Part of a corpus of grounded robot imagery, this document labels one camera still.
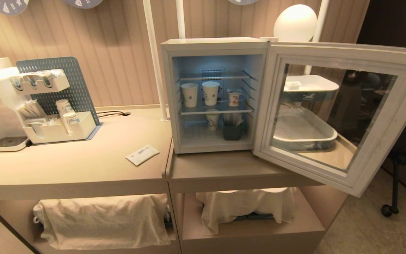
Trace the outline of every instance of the white tray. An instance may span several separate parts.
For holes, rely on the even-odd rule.
[[[272,145],[289,150],[325,150],[338,133],[306,108],[280,108]]]
[[[319,75],[288,76],[286,82],[301,82],[298,90],[289,90],[286,86],[285,92],[320,92],[336,91],[339,85]]]

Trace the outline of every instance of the dark container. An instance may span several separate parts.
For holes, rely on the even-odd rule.
[[[223,126],[223,138],[225,140],[240,140],[242,136],[242,124],[239,126]]]
[[[240,220],[246,220],[246,219],[247,219],[247,216],[246,216],[246,215],[238,216],[238,217],[235,218],[234,222],[238,222],[238,221],[240,221]]]
[[[269,220],[273,219],[273,214],[257,214],[256,212],[252,212],[251,214],[247,215],[247,220]]]

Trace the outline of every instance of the mini fridge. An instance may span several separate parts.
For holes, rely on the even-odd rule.
[[[230,37],[161,49],[176,154],[252,150],[359,196],[406,124],[406,48]]]

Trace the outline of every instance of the drip tray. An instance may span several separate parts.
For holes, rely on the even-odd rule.
[[[0,152],[19,151],[26,147],[27,137],[5,137],[0,139]]]
[[[291,151],[325,150],[338,133],[306,108],[282,108],[277,117],[272,146]]]

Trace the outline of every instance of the paper cup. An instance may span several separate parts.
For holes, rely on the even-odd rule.
[[[239,106],[239,99],[240,99],[241,91],[239,89],[227,89],[227,92],[228,92],[229,106],[231,106],[231,107]]]
[[[181,92],[184,97],[184,106],[193,108],[197,106],[198,85],[194,83],[186,83],[181,85]]]
[[[63,115],[65,113],[69,113],[69,112],[74,113],[74,110],[71,107],[71,105],[70,105],[70,103],[69,103],[69,101],[67,99],[62,99],[62,100],[56,101],[56,106],[57,106],[57,109],[58,109],[59,114],[61,115],[61,117],[63,117]]]
[[[78,118],[78,115],[75,112],[68,112],[63,114],[64,119],[68,124],[81,122]]]
[[[214,112],[212,114],[206,114],[206,124],[208,126],[208,129],[210,131],[216,131],[219,128],[219,118],[220,118],[220,113],[216,113],[216,111],[219,111],[219,110],[211,108],[211,109],[208,109],[207,111]]]
[[[207,106],[214,106],[217,104],[217,95],[219,94],[220,84],[214,81],[203,82],[204,103]]]

